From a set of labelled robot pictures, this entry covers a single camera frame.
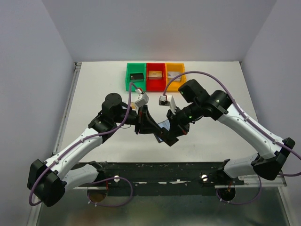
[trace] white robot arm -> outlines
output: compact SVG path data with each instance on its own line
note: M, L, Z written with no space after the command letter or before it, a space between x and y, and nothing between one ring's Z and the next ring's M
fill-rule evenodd
M276 178L289 155L289 152L279 144L293 148L295 142L292 139L283 139L268 131L238 106L246 116L244 118L223 91L217 90L209 95L196 80L189 80L179 88L179 92L188 103L191 103L182 110L175 106L172 95L162 95L159 99L160 105L170 107L167 117L171 122L171 128L173 123L183 129L187 123L198 121L202 117L211 117L235 131L258 152L242 159L226 160L222 170L228 177L258 174L268 180ZM250 124L250 121L275 141L267 139Z

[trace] cable tie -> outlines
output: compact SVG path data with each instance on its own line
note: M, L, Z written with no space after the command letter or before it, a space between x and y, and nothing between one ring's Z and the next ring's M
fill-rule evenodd
M250 116L248 115L247 117L244 118L244 121L247 121L250 118Z

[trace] metal floor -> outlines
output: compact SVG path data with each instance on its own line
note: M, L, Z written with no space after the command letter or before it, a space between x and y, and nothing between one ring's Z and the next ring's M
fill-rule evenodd
M250 200L257 188L237 188L236 202ZM88 204L87 191L73 189L53 207L42 205L38 226L288 226L278 188L263 188L254 203L234 206L214 196L137 196L124 207ZM107 197L122 202L126 197Z

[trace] yellow bin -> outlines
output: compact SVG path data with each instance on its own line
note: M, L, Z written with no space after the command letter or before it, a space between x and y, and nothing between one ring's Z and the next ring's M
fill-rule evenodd
M185 67L183 63L165 63L165 70L166 70L166 84L169 83L168 80L168 72L172 73L183 73L185 72ZM177 92L178 88L186 82L186 75L181 76L180 81L173 81L169 87L167 88L168 92Z

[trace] plastic bin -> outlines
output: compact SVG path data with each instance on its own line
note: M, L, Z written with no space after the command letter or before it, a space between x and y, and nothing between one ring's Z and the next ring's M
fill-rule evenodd
M150 72L161 72L160 79L151 79ZM161 92L166 86L165 63L147 63L146 64L146 91Z
M185 67L183 63L166 63L166 84L169 83L168 78L168 72L179 72L183 73L185 72ZM178 88L183 85L186 82L186 75L183 75L181 77L180 81L173 81L169 87L167 88L167 92L177 92Z
M130 80L131 74L143 74L143 81L132 81ZM127 73L126 73L126 91L128 91L128 86L130 82L133 82L136 86L146 91L146 63L128 63Z

